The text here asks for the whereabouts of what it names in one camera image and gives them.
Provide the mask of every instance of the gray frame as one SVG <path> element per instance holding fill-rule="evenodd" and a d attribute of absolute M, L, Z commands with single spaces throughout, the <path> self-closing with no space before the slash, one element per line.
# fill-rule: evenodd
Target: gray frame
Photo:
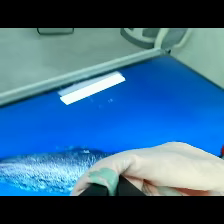
<path fill-rule="evenodd" d="M 154 48 L 150 50 L 144 50 L 139 53 L 131 54 L 122 58 L 117 58 L 105 63 L 97 64 L 58 77 L 44 80 L 35 84 L 4 92 L 0 94 L 0 106 L 12 103 L 14 101 L 22 100 L 24 98 L 31 97 L 37 94 L 41 94 L 42 92 L 46 92 L 51 89 L 58 88 L 60 86 L 73 84 L 74 82 L 91 78 L 98 74 L 111 72 L 112 70 L 116 70 L 118 68 L 148 60 L 164 54 L 166 54 L 166 52 L 162 49 Z"/>

